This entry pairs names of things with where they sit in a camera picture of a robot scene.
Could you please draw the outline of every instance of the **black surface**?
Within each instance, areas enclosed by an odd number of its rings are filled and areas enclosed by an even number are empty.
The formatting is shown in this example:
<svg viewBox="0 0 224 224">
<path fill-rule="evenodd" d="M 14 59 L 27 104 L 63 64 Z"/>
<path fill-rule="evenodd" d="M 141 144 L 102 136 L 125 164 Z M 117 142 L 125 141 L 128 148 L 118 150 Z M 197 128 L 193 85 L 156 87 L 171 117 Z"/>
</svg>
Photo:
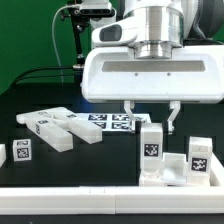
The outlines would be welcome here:
<svg viewBox="0 0 224 224">
<path fill-rule="evenodd" d="M 90 104 L 79 85 L 19 84 L 0 96 L 0 143 L 7 146 L 7 161 L 0 169 L 0 187 L 28 186 L 135 186 L 139 175 L 139 136 L 104 133 L 103 142 L 89 145 L 74 136 L 75 149 L 58 153 L 16 115 L 63 106 L 75 113 L 124 113 L 122 104 Z M 137 104 L 135 113 L 149 113 L 153 122 L 169 115 L 168 104 Z M 164 151 L 187 153 L 190 136 L 212 137 L 214 152 L 224 160 L 224 105 L 182 105 L 175 132 L 164 137 Z M 31 138 L 32 161 L 14 162 L 14 139 Z M 223 215 L 95 215 L 0 216 L 0 223 L 223 223 Z"/>
</svg>

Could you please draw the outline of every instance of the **black and white pattern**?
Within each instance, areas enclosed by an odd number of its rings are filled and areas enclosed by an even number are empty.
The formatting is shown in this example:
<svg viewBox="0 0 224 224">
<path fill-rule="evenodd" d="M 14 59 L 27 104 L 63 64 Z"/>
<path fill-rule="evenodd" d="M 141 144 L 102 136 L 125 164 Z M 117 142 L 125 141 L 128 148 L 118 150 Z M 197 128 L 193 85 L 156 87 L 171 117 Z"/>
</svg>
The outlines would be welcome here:
<svg viewBox="0 0 224 224">
<path fill-rule="evenodd" d="M 158 157 L 159 156 L 159 145 L 158 144 L 145 144 L 144 145 L 144 156 Z"/>
<path fill-rule="evenodd" d="M 28 148 L 19 148 L 17 149 L 18 159 L 29 158 L 29 149 Z"/>
<path fill-rule="evenodd" d="M 93 123 L 98 125 L 102 129 L 106 129 L 107 123 L 105 123 L 105 122 L 93 122 Z"/>
<path fill-rule="evenodd" d="M 130 128 L 129 123 L 122 123 L 122 122 L 113 122 L 112 129 L 120 129 L 120 130 L 128 130 Z"/>
<path fill-rule="evenodd" d="M 40 135 L 40 126 L 36 124 L 36 133 Z"/>
<path fill-rule="evenodd" d="M 27 140 L 18 141 L 17 145 L 28 145 L 28 141 Z"/>
<path fill-rule="evenodd" d="M 49 123 L 47 120 L 41 120 L 41 121 L 38 121 L 39 124 L 47 124 Z"/>
<path fill-rule="evenodd" d="M 107 115 L 106 114 L 90 114 L 89 121 L 106 121 Z"/>
<path fill-rule="evenodd" d="M 112 120 L 113 121 L 129 121 L 129 117 L 127 114 L 113 114 Z"/>
<path fill-rule="evenodd" d="M 192 158 L 192 171 L 206 172 L 207 171 L 207 159 Z"/>
<path fill-rule="evenodd" d="M 70 114 L 70 115 L 67 115 L 68 118 L 74 118 L 74 117 L 77 117 L 75 114 Z"/>
</svg>

